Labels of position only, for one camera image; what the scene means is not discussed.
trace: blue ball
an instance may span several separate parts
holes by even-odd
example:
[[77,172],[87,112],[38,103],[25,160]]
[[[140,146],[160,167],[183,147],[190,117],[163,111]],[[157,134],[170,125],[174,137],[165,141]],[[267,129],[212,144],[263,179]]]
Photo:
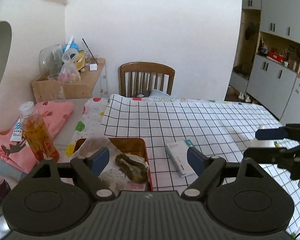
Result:
[[[66,47],[67,47],[67,44],[62,47],[63,52],[66,50]],[[72,42],[70,48],[73,48],[73,49],[76,49],[77,51],[79,51],[79,46],[74,42]]]

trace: pink cloth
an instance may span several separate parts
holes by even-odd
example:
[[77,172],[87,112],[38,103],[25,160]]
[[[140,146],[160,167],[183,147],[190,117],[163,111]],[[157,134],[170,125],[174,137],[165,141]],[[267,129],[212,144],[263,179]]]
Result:
[[[54,138],[72,113],[73,104],[46,101],[37,103],[35,108],[43,117],[51,138]],[[13,129],[14,126],[8,131],[0,132],[0,158],[11,166],[29,173],[37,160],[24,138],[21,142],[10,141]]]

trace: green dot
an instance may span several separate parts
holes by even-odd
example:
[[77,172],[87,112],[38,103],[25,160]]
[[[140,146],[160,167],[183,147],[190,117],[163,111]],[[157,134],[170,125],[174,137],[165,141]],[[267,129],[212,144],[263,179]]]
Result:
[[77,127],[75,128],[77,131],[81,132],[83,131],[85,128],[85,125],[83,122],[79,121],[78,124],[77,124]]

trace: white tube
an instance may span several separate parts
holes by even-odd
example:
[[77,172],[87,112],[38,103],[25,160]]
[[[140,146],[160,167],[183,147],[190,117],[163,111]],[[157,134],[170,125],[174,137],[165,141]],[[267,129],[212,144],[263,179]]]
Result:
[[22,141],[22,129],[20,119],[18,120],[16,126],[13,129],[10,141],[12,142],[21,142]]
[[74,39],[74,35],[71,36],[71,38],[70,38],[70,40],[69,40],[69,42],[68,42],[68,45],[66,46],[65,52],[70,48],[70,46],[71,46],[71,44],[72,44],[72,42],[73,42],[73,39]]

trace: small white box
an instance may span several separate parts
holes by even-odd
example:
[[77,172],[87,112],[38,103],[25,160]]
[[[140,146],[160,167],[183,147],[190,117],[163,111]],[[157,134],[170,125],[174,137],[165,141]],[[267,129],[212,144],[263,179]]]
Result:
[[187,158],[190,146],[194,146],[191,140],[167,143],[165,145],[166,153],[171,157],[171,160],[182,178],[194,174],[194,170],[188,163]]
[[95,63],[95,64],[90,64],[90,71],[93,71],[93,70],[98,70],[98,65],[97,65],[97,63]]

